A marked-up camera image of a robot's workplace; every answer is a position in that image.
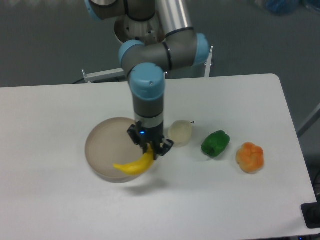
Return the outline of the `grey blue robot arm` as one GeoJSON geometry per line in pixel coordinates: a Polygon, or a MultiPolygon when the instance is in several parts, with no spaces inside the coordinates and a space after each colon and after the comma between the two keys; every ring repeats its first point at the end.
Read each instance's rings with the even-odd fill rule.
{"type": "Polygon", "coordinates": [[[152,149],[157,159],[174,142],[164,137],[165,74],[204,64],[210,45],[196,33],[184,0],[87,0],[88,13],[97,20],[126,17],[134,23],[160,18],[164,40],[145,44],[132,35],[118,51],[118,59],[132,93],[135,123],[128,129],[134,144],[152,149]]]}

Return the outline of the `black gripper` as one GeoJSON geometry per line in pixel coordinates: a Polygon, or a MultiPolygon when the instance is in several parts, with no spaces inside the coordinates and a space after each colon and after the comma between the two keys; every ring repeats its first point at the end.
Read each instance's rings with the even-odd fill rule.
{"type": "Polygon", "coordinates": [[[141,121],[132,124],[127,133],[135,145],[139,145],[143,153],[147,152],[148,144],[153,149],[153,160],[166,155],[174,146],[174,141],[164,138],[164,123],[155,127],[144,127],[141,121]]]}

